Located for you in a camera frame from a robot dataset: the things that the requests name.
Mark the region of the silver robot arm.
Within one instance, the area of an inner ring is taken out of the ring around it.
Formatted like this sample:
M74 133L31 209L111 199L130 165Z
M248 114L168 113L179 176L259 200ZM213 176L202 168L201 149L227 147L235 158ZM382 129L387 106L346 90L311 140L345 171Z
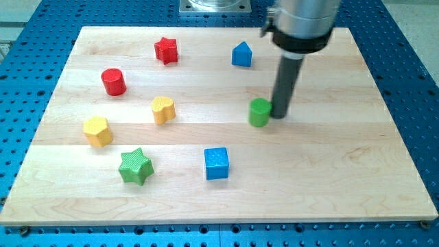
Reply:
M267 8L260 36L272 33L272 42L286 58L299 60L326 47L340 0L276 0Z

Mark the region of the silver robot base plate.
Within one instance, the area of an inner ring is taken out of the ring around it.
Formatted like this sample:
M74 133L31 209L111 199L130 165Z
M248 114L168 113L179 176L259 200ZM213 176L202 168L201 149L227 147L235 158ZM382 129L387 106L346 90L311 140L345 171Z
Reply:
M250 13L251 0L180 0L181 14Z

